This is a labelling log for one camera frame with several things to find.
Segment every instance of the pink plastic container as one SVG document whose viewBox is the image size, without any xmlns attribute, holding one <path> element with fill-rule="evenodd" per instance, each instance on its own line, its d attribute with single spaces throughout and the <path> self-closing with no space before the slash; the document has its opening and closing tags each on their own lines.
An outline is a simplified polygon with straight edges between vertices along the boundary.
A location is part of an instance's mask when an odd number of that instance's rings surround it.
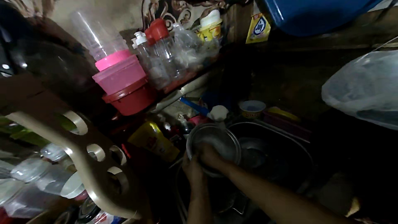
<svg viewBox="0 0 398 224">
<path fill-rule="evenodd" d="M 112 95 L 145 76 L 146 74 L 138 62 L 137 56 L 132 55 L 95 74 L 93 79 L 101 86 L 107 95 Z"/>
</svg>

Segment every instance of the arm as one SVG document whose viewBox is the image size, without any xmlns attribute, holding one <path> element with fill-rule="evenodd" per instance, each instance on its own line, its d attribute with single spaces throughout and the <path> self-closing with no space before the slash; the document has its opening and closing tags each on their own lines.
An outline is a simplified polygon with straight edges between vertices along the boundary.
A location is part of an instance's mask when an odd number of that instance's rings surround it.
<svg viewBox="0 0 398 224">
<path fill-rule="evenodd" d="M 187 224 L 213 223 L 207 178 L 198 163 L 197 157 L 194 156 L 189 161 L 185 153 L 182 168 L 191 185 L 191 200 L 189 202 Z"/>
<path fill-rule="evenodd" d="M 337 216 L 322 205 L 316 205 L 298 194 L 245 172 L 232 162 L 224 160 L 209 145 L 204 147 L 201 159 L 229 178 L 237 188 L 278 224 L 351 223 L 348 219 Z"/>
</svg>

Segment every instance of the person's left hand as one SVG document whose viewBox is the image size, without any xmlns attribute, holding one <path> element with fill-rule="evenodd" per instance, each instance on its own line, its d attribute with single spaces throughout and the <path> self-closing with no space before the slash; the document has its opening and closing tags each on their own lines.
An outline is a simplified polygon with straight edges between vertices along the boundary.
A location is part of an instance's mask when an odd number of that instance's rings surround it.
<svg viewBox="0 0 398 224">
<path fill-rule="evenodd" d="M 197 155 L 194 155 L 190 161 L 187 152 L 185 152 L 182 169 L 184 170 L 185 175 L 187 175 L 192 191 L 199 191 L 204 187 L 207 187 L 206 175 L 203 173 L 202 167 L 198 162 Z"/>
</svg>

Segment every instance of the metal pot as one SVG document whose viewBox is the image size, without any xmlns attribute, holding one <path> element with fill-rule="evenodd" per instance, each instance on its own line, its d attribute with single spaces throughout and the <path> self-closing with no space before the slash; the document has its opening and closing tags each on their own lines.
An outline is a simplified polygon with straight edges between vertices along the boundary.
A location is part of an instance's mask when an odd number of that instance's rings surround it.
<svg viewBox="0 0 398 224">
<path fill-rule="evenodd" d="M 239 165 L 241 148 L 238 139 L 228 129 L 222 129 L 216 124 L 200 124 L 189 134 L 187 140 L 187 155 L 191 160 L 195 154 L 195 146 L 200 143 L 212 145 L 220 155 L 229 161 Z M 203 171 L 210 177 L 223 177 L 216 170 L 203 165 Z"/>
</svg>

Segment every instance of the yellow dish soap packet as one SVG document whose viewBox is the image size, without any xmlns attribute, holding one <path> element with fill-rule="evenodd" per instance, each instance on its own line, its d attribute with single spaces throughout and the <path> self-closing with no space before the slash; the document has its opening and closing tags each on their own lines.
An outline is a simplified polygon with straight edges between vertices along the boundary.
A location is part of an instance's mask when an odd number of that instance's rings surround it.
<svg viewBox="0 0 398 224">
<path fill-rule="evenodd" d="M 127 141 L 153 152 L 166 162 L 173 161 L 179 153 L 178 148 L 163 136 L 162 131 L 154 122 L 145 122 Z"/>
<path fill-rule="evenodd" d="M 271 26 L 262 13 L 253 15 L 246 43 L 258 43 L 268 40 L 270 30 Z"/>
</svg>

